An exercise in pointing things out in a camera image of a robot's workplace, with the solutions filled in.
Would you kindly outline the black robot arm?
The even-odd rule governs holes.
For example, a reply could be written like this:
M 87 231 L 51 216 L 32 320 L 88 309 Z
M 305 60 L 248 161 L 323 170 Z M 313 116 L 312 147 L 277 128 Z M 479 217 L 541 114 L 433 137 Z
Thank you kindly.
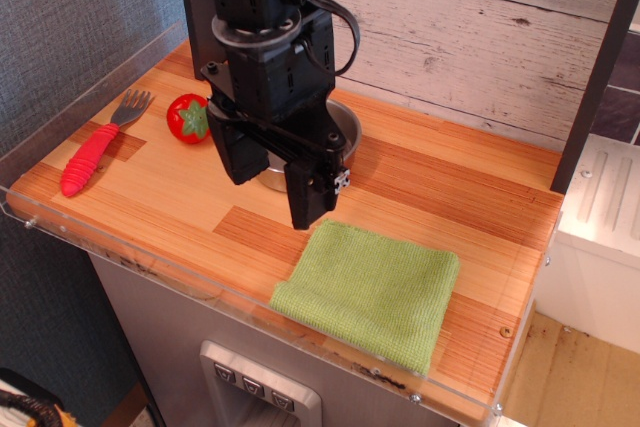
M 344 72 L 333 21 L 353 36 L 355 17 L 334 0 L 214 0 L 211 27 L 223 48 L 203 68 L 212 93 L 207 120 L 235 184 L 283 163 L 292 224 L 305 230 L 332 211 L 349 183 L 346 138 L 327 109 Z

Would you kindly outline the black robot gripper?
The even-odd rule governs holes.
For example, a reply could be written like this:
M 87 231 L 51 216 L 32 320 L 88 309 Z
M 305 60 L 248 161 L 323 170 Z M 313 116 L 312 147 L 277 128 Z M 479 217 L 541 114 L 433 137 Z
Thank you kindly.
M 235 185 L 285 161 L 293 228 L 309 227 L 337 205 L 348 182 L 346 139 L 327 110 L 335 87 L 333 16 L 295 12 L 281 24 L 237 28 L 212 21 L 222 62 L 202 69 L 212 95 L 207 122 L 222 165 Z

